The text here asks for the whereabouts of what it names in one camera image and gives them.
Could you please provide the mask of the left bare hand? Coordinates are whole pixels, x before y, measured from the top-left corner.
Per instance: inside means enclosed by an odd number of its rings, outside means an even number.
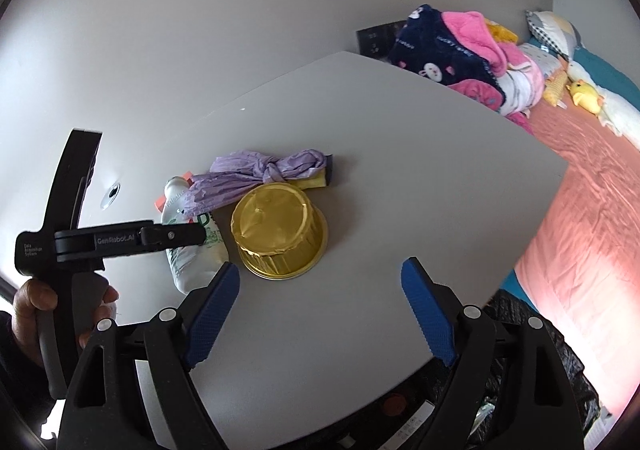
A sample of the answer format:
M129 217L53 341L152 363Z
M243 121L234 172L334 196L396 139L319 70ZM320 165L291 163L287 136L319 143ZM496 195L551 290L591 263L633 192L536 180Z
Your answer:
M116 301L119 294L109 285L101 303L92 312L91 326L103 319L116 318ZM55 292L37 279L30 279L19 288L14 296L14 313L11 327L14 340L22 352L38 366L43 366L37 332L38 311L54 311L58 305Z

